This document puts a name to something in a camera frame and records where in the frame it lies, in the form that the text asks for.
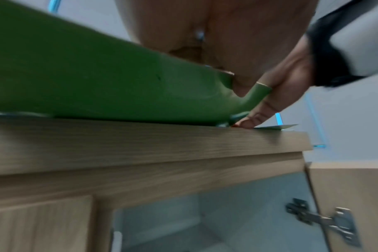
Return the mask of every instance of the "cabinet hinge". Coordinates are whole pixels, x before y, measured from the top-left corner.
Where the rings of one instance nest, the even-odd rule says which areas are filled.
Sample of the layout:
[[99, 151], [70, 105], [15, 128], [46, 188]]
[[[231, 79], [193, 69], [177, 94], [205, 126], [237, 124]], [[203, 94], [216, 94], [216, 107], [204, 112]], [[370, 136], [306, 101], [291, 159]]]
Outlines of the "cabinet hinge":
[[308, 225], [318, 223], [324, 228], [335, 231], [343, 237], [348, 245], [361, 247], [355, 221], [349, 209], [336, 207], [333, 217], [322, 216], [311, 213], [306, 201], [294, 198], [293, 203], [286, 205], [286, 212], [296, 215], [299, 221]]

